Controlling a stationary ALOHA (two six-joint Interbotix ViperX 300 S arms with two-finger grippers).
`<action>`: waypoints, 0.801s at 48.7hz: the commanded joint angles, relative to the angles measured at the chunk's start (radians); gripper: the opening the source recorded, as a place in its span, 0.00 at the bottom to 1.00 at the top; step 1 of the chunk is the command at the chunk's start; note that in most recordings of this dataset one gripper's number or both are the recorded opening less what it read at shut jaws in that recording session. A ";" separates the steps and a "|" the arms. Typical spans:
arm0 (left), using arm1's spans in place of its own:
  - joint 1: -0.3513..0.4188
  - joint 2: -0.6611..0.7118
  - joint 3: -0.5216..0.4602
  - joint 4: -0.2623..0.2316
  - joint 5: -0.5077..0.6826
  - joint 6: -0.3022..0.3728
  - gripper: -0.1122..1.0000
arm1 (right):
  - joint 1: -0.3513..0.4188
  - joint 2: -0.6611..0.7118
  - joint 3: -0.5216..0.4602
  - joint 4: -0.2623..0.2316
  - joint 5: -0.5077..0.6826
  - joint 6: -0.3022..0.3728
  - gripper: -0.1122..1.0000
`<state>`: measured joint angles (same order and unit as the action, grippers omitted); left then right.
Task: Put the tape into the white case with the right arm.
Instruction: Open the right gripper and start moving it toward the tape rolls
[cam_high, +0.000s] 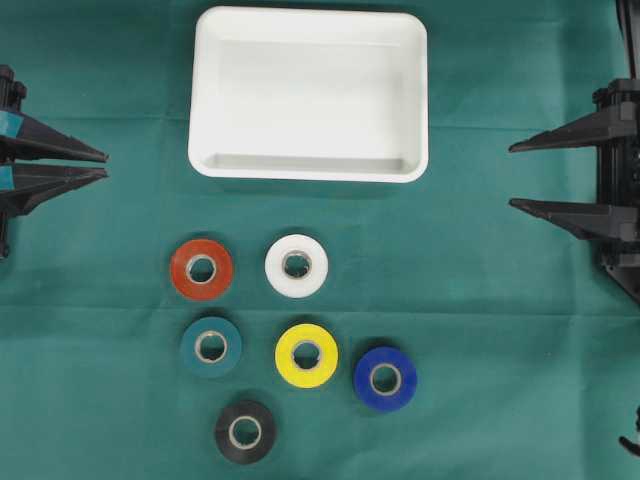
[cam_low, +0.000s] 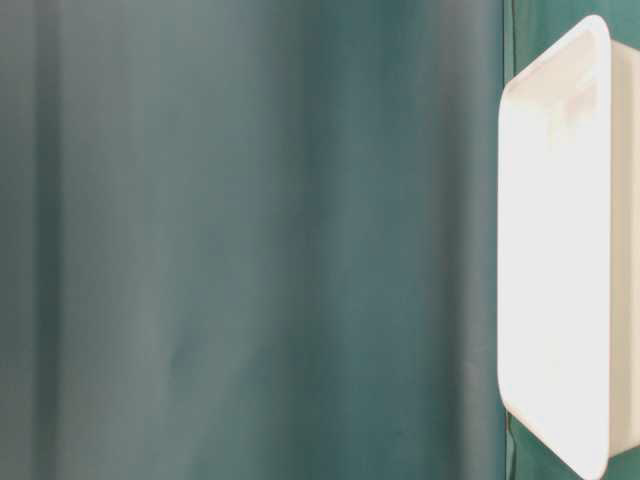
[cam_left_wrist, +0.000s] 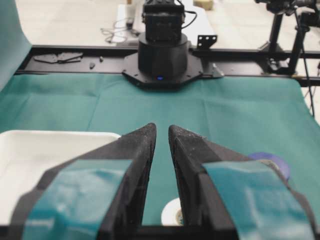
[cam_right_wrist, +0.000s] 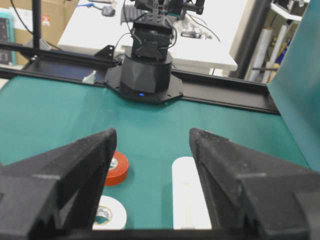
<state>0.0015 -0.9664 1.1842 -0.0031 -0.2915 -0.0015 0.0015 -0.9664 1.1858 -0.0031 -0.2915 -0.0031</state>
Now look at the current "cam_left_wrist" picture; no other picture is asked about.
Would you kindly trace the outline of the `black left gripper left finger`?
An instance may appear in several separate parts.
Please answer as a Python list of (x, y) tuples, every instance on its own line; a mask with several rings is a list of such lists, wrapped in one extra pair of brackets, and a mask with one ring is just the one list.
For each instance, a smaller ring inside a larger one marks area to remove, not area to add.
[(142, 223), (156, 146), (154, 123), (47, 169), (18, 201), (12, 240), (112, 240)]

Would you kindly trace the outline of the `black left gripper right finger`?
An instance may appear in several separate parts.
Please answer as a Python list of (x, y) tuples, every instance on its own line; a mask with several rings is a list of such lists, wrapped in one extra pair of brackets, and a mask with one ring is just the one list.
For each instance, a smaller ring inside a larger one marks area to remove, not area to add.
[(271, 163), (168, 129), (184, 224), (214, 240), (317, 240), (307, 198)]

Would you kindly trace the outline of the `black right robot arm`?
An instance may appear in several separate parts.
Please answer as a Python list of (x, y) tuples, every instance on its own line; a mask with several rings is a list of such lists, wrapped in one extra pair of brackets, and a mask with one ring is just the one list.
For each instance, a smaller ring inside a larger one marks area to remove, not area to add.
[(145, 31), (139, 34), (137, 53), (124, 58), (122, 74), (138, 86), (160, 88), (175, 88), (200, 77), (202, 62), (190, 53), (182, 32), (185, 17), (180, 1), (145, 1)]

